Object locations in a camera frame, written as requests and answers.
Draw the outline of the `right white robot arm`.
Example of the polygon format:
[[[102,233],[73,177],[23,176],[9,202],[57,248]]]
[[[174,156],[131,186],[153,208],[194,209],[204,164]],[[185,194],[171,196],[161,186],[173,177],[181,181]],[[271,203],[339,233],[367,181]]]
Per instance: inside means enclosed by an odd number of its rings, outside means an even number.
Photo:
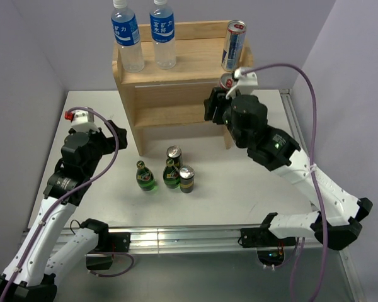
[[[296,238],[315,238],[329,249],[343,250],[356,241],[362,220],[373,203],[356,198],[332,181],[286,131],[268,125],[268,108],[255,95],[237,93],[229,97],[221,87],[212,89],[204,101],[204,118],[226,126],[238,148],[257,164],[293,185],[316,209],[310,213],[270,213],[256,235],[247,242],[267,247],[279,240],[295,244]]]

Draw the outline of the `black gold can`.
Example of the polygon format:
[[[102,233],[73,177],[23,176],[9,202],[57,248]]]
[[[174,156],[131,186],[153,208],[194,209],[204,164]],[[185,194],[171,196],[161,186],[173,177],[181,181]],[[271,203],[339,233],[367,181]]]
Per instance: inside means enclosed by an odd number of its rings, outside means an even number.
[[[173,159],[174,166],[180,170],[183,165],[182,151],[181,148],[177,145],[168,147],[166,151],[167,158]]]
[[[180,189],[183,193],[190,193],[194,188],[195,171],[189,165],[180,168]]]

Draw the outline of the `silver blue can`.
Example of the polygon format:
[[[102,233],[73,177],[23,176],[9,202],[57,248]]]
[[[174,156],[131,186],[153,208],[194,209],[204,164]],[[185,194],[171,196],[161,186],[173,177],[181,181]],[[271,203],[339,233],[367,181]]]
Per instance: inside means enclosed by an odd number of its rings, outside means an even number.
[[[233,71],[239,66],[245,36],[245,22],[241,20],[228,22],[221,60],[221,66],[224,70]]]
[[[219,86],[225,91],[229,91],[233,83],[234,78],[230,72],[223,73],[219,79]]]

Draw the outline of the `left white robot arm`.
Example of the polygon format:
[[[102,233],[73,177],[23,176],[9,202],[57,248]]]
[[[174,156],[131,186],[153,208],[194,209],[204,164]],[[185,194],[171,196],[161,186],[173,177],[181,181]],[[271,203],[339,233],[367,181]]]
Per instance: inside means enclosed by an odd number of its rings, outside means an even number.
[[[111,120],[107,138],[93,122],[73,123],[43,192],[38,215],[14,259],[0,274],[0,301],[53,301],[61,279],[91,250],[108,248],[108,225],[88,219],[58,252],[53,248],[81,203],[104,155],[127,148],[127,131]]]

